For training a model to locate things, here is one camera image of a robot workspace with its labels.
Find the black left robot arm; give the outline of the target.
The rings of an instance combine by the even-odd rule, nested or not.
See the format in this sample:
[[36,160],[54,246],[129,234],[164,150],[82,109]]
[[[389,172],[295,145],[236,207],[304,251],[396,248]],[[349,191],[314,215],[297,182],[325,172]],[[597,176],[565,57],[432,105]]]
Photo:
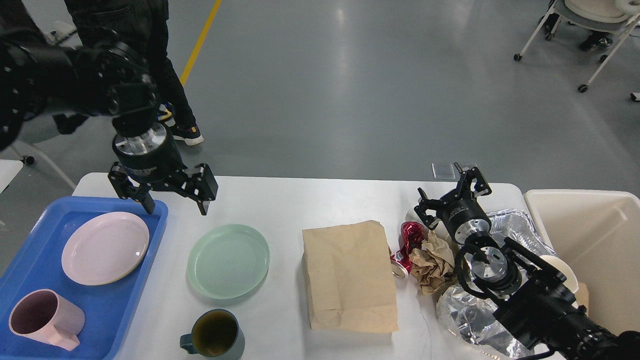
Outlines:
[[159,93],[144,59],[115,35],[94,47],[62,47],[1,36],[1,148],[41,116],[109,117],[118,157],[107,175],[117,196],[154,211],[151,191],[173,192],[206,215],[218,183],[206,163],[189,169],[158,121]]

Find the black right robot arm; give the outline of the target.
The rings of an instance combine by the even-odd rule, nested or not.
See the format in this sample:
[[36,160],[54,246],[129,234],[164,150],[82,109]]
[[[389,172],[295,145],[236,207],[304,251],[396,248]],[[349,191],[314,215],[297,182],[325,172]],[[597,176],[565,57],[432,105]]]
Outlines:
[[555,353],[567,360],[637,360],[638,331],[614,335],[597,325],[585,306],[574,306],[576,297],[560,269],[510,237],[497,242],[490,234],[492,222],[478,202],[492,193],[489,183],[476,166],[455,168],[455,188],[434,199],[419,187],[414,212],[430,230],[442,223],[460,245],[454,273],[462,289],[492,301],[494,319],[526,348],[546,345],[548,350],[532,355],[533,360]]

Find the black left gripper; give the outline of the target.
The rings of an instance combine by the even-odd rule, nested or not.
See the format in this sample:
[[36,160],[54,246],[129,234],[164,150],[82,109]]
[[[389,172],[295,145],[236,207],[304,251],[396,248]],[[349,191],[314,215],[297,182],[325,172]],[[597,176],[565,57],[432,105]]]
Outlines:
[[201,215],[215,201],[218,183],[205,162],[186,170],[169,128],[160,122],[141,131],[117,129],[112,150],[118,158],[107,178],[116,195],[139,203],[149,215],[155,210],[150,191],[174,192],[194,201]]

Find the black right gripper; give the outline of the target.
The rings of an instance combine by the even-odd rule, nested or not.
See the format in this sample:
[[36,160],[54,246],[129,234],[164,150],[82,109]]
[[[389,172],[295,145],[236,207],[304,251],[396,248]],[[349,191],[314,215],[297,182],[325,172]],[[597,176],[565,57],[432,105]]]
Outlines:
[[414,212],[423,225],[432,231],[442,221],[451,239],[464,245],[470,237],[490,235],[492,223],[477,200],[491,195],[493,190],[477,166],[462,167],[458,162],[453,162],[453,166],[459,174],[453,189],[453,202],[447,202],[443,208],[442,199],[428,198],[419,187],[420,200]]

